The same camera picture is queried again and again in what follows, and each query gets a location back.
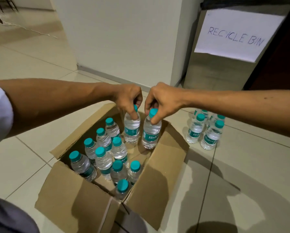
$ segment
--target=white paper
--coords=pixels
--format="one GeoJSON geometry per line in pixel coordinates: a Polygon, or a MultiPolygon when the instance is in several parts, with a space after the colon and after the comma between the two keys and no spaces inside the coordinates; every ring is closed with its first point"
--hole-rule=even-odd
{"type": "Polygon", "coordinates": [[[209,10],[195,52],[255,62],[284,18],[228,9],[209,10]]]}

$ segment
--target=forearm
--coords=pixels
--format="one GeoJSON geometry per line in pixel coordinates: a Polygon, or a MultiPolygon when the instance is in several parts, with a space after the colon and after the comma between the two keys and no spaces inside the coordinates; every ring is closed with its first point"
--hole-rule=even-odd
{"type": "Polygon", "coordinates": [[[94,103],[110,100],[114,86],[27,78],[0,80],[14,113],[10,136],[43,125],[94,103]]]}
{"type": "Polygon", "coordinates": [[[290,136],[290,90],[185,90],[184,107],[206,109],[226,117],[290,136]]]}

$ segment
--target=open cardboard box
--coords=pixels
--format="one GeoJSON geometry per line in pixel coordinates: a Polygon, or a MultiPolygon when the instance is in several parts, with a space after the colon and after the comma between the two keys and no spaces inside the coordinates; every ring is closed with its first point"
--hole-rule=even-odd
{"type": "MultiPolygon", "coordinates": [[[[140,113],[140,116],[142,135],[146,115],[140,113]]],[[[145,149],[141,139],[134,146],[126,143],[129,161],[140,161],[144,169],[121,202],[114,197],[115,186],[112,181],[106,180],[98,172],[98,177],[92,183],[87,182],[71,170],[68,157],[73,150],[84,154],[84,140],[88,137],[95,140],[96,130],[105,127],[108,117],[112,117],[120,131],[124,131],[123,114],[115,104],[106,104],[51,151],[60,161],[54,164],[47,176],[35,208],[65,233],[113,232],[115,219],[119,221],[122,212],[130,210],[158,230],[189,149],[181,134],[164,120],[155,149],[145,149]]]]}

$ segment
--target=bottle cap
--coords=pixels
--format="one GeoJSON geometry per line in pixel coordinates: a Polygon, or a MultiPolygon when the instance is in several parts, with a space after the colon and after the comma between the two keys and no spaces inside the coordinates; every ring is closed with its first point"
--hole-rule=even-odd
{"type": "Polygon", "coordinates": [[[121,138],[120,137],[114,137],[113,138],[113,145],[114,146],[120,146],[122,143],[121,138]]]}
{"type": "Polygon", "coordinates": [[[105,155],[106,151],[105,151],[105,148],[104,147],[99,147],[95,150],[95,154],[96,156],[98,156],[99,158],[100,157],[103,157],[105,155]]]}
{"type": "Polygon", "coordinates": [[[118,184],[116,187],[120,193],[124,193],[129,188],[129,183],[127,182],[127,180],[122,179],[122,180],[118,181],[118,184]]]}
{"type": "Polygon", "coordinates": [[[139,161],[137,160],[134,160],[132,163],[131,163],[131,171],[132,172],[138,172],[140,169],[141,169],[141,164],[139,161]]]}
{"type": "Polygon", "coordinates": [[[205,119],[205,115],[204,115],[204,114],[198,114],[198,115],[197,115],[197,120],[198,120],[198,121],[201,122],[201,121],[203,121],[204,119],[205,119]]]}
{"type": "Polygon", "coordinates": [[[114,124],[114,120],[112,118],[107,118],[105,120],[107,126],[111,126],[114,124]]]}
{"type": "Polygon", "coordinates": [[[78,151],[73,151],[72,153],[69,154],[69,159],[72,162],[77,162],[81,159],[81,153],[79,153],[78,151]]]}
{"type": "Polygon", "coordinates": [[[115,172],[120,172],[123,168],[123,164],[120,160],[115,160],[115,162],[113,162],[113,170],[115,172]]]}
{"type": "Polygon", "coordinates": [[[225,123],[222,120],[217,120],[215,123],[215,126],[217,128],[223,128],[224,125],[225,125],[225,123]]]}
{"type": "Polygon", "coordinates": [[[105,134],[105,130],[104,128],[100,127],[99,129],[96,130],[96,133],[98,136],[103,136],[105,134]]]}
{"type": "Polygon", "coordinates": [[[224,115],[217,114],[217,117],[218,117],[219,119],[225,119],[225,116],[224,116],[224,115]]]}
{"type": "Polygon", "coordinates": [[[152,118],[153,116],[156,115],[157,112],[158,112],[158,109],[150,109],[149,117],[152,118]]]}
{"type": "Polygon", "coordinates": [[[89,148],[89,147],[93,147],[94,146],[94,141],[92,138],[87,138],[84,141],[85,147],[89,148]]]}

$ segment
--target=hand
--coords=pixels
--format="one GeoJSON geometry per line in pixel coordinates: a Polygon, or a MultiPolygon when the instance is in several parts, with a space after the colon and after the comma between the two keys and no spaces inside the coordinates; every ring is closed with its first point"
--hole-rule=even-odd
{"type": "Polygon", "coordinates": [[[175,88],[162,82],[152,87],[145,101],[145,114],[148,115],[151,108],[158,108],[158,112],[151,119],[151,123],[157,124],[181,109],[184,92],[185,89],[175,88]]]}
{"type": "Polygon", "coordinates": [[[137,113],[134,105],[139,108],[143,101],[141,87],[135,84],[115,84],[113,87],[114,93],[111,101],[115,102],[120,109],[127,111],[133,120],[136,120],[137,113]]]}

